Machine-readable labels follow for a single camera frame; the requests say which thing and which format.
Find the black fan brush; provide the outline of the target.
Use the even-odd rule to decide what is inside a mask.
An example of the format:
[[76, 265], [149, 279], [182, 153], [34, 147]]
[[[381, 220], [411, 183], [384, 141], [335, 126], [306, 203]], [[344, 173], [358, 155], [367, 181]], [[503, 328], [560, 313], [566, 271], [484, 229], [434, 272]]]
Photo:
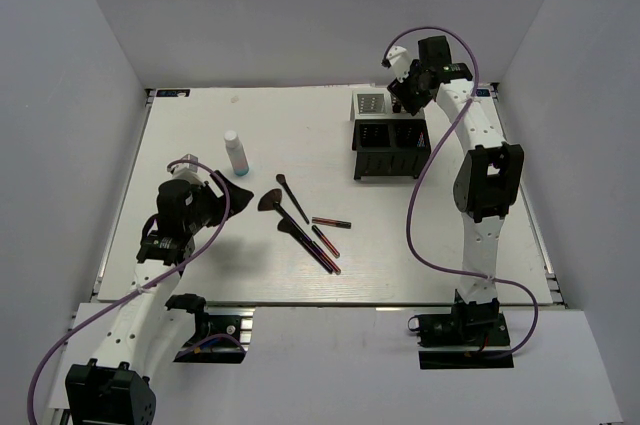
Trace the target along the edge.
[[259, 212], [276, 211], [282, 218], [287, 220], [290, 224], [294, 224], [294, 219], [288, 212], [284, 210], [281, 205], [282, 190], [280, 188], [274, 188], [266, 192], [259, 200], [257, 210]]

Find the white bottle blue liquid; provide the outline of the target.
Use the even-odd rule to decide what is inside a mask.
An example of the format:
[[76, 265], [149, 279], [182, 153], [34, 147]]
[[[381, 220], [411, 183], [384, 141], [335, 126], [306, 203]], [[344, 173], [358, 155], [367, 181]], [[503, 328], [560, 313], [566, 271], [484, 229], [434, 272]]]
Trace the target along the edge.
[[225, 148], [231, 167], [237, 176], [244, 176], [249, 172], [249, 164], [239, 135], [228, 130], [224, 134]]

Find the thin black makeup brush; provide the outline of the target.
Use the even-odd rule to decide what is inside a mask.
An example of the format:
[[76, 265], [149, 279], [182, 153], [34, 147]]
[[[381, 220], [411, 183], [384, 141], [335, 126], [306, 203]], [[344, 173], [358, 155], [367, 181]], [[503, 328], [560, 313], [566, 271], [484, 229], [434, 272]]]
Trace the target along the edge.
[[306, 224], [310, 224], [311, 221], [309, 220], [307, 214], [304, 212], [301, 204], [299, 203], [298, 199], [296, 198], [295, 194], [293, 193], [293, 191], [291, 190], [289, 184], [287, 183], [286, 176], [284, 174], [282, 174], [282, 173], [278, 173], [276, 175], [276, 181], [282, 186], [282, 188], [284, 189], [284, 191], [288, 195], [289, 199], [291, 200], [291, 202], [293, 203], [293, 205], [295, 206], [295, 208], [297, 209], [297, 211], [301, 215], [301, 217], [304, 220], [304, 222]]

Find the black powder brush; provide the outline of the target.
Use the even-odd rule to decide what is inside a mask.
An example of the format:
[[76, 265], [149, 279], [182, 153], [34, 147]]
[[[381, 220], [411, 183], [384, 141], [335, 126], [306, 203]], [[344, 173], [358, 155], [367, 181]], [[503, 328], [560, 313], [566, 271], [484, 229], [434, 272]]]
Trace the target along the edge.
[[287, 219], [282, 218], [277, 224], [277, 229], [279, 232], [290, 235], [327, 273], [333, 273], [333, 269], [322, 260]]

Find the red black lip pencil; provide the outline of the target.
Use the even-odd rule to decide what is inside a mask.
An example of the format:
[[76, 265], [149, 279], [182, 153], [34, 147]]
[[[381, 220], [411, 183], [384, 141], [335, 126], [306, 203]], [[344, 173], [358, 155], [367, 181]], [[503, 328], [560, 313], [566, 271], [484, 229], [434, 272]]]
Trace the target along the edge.
[[323, 225], [323, 226], [329, 226], [329, 227], [335, 227], [335, 228], [341, 228], [341, 229], [352, 228], [352, 224], [348, 221], [335, 220], [335, 219], [329, 219], [329, 218], [323, 218], [323, 217], [313, 217], [311, 219], [311, 223], [315, 225]]

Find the red black lip liner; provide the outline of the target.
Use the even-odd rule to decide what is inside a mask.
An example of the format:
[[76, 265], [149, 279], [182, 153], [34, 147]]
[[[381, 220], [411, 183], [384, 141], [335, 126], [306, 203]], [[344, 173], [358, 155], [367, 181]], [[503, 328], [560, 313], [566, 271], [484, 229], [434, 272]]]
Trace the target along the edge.
[[336, 246], [329, 240], [326, 234], [319, 228], [317, 224], [311, 225], [311, 230], [313, 233], [319, 238], [319, 240], [325, 245], [327, 250], [331, 253], [331, 255], [338, 259], [340, 257], [340, 252], [336, 248]]

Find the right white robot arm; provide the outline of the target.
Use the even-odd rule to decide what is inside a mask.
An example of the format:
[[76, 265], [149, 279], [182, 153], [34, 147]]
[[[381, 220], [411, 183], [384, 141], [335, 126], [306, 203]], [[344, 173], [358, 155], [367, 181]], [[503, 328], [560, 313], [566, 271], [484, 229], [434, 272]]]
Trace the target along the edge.
[[427, 348], [484, 348], [501, 324], [495, 283], [498, 240], [517, 198], [524, 151], [490, 123], [471, 71], [453, 62], [446, 37], [421, 40], [418, 58], [393, 45], [383, 64], [395, 75], [388, 87], [391, 96], [411, 114], [435, 102], [464, 153], [453, 183], [464, 232], [459, 285], [450, 312], [418, 317], [415, 331]]

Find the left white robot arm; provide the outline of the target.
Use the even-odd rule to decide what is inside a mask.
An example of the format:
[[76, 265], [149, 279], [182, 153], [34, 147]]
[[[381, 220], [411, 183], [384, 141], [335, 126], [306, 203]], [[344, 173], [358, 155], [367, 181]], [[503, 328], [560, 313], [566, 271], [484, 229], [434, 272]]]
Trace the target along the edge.
[[196, 234], [219, 230], [254, 195], [219, 172], [211, 175], [218, 192], [191, 168], [172, 174], [159, 186], [156, 212], [143, 226], [129, 294], [110, 306], [115, 319], [97, 349], [66, 374], [74, 424], [150, 424], [157, 406], [152, 386], [164, 366], [211, 344], [244, 350], [227, 329], [211, 329], [203, 297], [174, 291], [199, 253]]

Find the white makeup organizer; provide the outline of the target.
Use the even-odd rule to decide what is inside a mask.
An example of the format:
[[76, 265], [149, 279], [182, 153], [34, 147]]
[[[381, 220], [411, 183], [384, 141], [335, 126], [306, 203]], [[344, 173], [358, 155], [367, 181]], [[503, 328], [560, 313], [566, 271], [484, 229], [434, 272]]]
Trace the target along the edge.
[[411, 115], [403, 107], [394, 107], [399, 102], [386, 90], [378, 88], [358, 88], [352, 93], [350, 120], [412, 120], [425, 119], [423, 110]]

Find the black makeup organizer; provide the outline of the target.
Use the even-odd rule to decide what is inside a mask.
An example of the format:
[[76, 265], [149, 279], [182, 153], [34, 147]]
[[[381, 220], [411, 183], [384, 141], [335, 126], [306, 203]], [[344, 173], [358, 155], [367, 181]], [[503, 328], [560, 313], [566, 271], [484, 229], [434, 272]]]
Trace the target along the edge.
[[431, 155], [424, 119], [357, 119], [352, 150], [354, 179], [412, 177], [417, 179]]

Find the blue label sticker left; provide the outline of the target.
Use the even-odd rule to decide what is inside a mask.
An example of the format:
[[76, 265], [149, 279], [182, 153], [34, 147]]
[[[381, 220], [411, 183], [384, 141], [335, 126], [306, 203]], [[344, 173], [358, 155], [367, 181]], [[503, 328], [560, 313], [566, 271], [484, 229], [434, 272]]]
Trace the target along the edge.
[[190, 89], [158, 89], [155, 96], [159, 98], [186, 98], [190, 96]]

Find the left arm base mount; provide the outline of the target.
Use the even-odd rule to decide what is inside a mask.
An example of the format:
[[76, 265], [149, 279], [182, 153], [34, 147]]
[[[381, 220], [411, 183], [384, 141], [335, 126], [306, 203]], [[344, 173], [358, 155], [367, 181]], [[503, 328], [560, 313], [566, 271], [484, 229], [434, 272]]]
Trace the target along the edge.
[[241, 364], [248, 352], [254, 309], [207, 307], [196, 332], [174, 361], [188, 364]]

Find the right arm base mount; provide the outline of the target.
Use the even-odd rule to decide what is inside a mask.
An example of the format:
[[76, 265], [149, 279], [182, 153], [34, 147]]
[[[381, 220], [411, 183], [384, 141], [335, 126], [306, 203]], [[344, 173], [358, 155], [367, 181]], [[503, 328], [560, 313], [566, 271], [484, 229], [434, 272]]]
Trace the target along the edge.
[[407, 328], [418, 338], [421, 370], [499, 370], [514, 367], [505, 317], [464, 335], [448, 314], [413, 315]]

